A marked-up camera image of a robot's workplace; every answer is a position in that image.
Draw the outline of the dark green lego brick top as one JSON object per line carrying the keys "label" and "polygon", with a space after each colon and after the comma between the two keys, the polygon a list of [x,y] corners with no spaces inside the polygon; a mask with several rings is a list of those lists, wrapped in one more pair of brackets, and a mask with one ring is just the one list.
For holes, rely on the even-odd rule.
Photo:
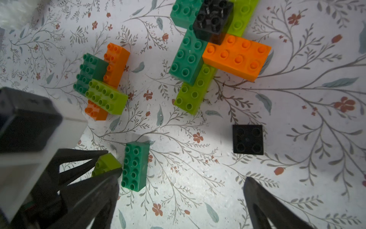
{"label": "dark green lego brick top", "polygon": [[206,46],[207,41],[196,38],[193,26],[190,25],[171,65],[169,74],[184,83],[194,85],[204,63],[202,55]]}

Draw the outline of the lime lego brick bottom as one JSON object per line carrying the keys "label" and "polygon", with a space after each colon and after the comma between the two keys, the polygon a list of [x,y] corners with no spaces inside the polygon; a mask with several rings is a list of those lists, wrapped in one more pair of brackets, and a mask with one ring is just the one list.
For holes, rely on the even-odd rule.
{"label": "lime lego brick bottom", "polygon": [[113,156],[112,153],[108,153],[98,158],[91,176],[95,177],[119,168],[122,168],[122,164]]}

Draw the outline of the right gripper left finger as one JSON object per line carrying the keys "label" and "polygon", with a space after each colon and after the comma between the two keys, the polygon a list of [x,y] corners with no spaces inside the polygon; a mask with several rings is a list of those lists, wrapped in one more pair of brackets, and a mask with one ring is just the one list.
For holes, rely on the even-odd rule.
{"label": "right gripper left finger", "polygon": [[122,169],[68,185],[60,191],[65,212],[49,229],[109,229],[119,195],[118,178]]}

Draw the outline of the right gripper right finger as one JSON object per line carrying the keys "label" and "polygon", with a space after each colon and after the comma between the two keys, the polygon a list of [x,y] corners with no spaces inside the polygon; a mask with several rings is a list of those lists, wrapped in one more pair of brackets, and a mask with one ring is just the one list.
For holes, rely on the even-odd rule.
{"label": "right gripper right finger", "polygon": [[244,197],[254,229],[270,229],[270,221],[277,229],[312,228],[251,177],[244,183]]}

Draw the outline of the black small lego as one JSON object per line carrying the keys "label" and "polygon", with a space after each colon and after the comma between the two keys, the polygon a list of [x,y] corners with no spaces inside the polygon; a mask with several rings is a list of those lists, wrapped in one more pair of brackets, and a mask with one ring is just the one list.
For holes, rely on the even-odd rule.
{"label": "black small lego", "polygon": [[196,38],[221,45],[233,20],[234,3],[204,0],[193,23]]}
{"label": "black small lego", "polygon": [[233,152],[235,154],[263,155],[262,125],[233,125]]}

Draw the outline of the lime lego brick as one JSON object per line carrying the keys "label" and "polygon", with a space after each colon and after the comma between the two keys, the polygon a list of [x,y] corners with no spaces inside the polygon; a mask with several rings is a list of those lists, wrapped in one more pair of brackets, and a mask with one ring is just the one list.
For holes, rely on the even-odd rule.
{"label": "lime lego brick", "polygon": [[193,86],[183,83],[174,105],[196,115],[216,72],[216,68],[203,64]]}
{"label": "lime lego brick", "polygon": [[121,115],[128,100],[128,95],[95,79],[89,82],[89,89],[85,96],[112,115]]}
{"label": "lime lego brick", "polygon": [[259,0],[236,0],[229,2],[234,4],[234,10],[233,20],[227,33],[241,37],[255,12]]}
{"label": "lime lego brick", "polygon": [[112,153],[108,153],[98,158],[91,176],[95,177],[119,168],[122,168],[122,164],[113,156]]}

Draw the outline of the orange lego brick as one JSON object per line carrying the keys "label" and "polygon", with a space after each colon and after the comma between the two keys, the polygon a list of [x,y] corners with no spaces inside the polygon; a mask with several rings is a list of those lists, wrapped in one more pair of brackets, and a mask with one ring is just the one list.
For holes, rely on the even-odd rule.
{"label": "orange lego brick", "polygon": [[108,116],[107,111],[103,110],[97,104],[93,103],[90,100],[88,100],[88,105],[84,111],[95,121],[105,121]]}
{"label": "orange lego brick", "polygon": [[254,82],[270,51],[268,45],[226,34],[220,45],[208,43],[202,58],[207,65]]}
{"label": "orange lego brick", "polygon": [[107,52],[104,54],[104,61],[108,63],[103,78],[104,83],[114,88],[118,87],[129,56],[130,52],[123,47],[113,43],[108,44]]}

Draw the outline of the dark green lego brick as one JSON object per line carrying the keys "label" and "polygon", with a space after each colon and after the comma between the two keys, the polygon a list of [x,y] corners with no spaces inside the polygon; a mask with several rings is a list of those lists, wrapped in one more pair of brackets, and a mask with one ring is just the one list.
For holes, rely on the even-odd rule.
{"label": "dark green lego brick", "polygon": [[184,83],[194,85],[204,63],[202,55],[206,46],[207,41],[196,38],[193,26],[190,25],[171,65],[169,74]]}
{"label": "dark green lego brick", "polygon": [[76,75],[77,82],[73,85],[76,92],[83,96],[89,89],[89,82],[92,79],[103,81],[109,63],[90,53],[83,55],[83,63],[80,65],[80,72]]}
{"label": "dark green lego brick", "polygon": [[139,192],[146,186],[150,145],[146,142],[129,142],[125,147],[121,185]]}
{"label": "dark green lego brick", "polygon": [[175,26],[188,29],[195,21],[202,3],[202,0],[176,0],[170,14]]}

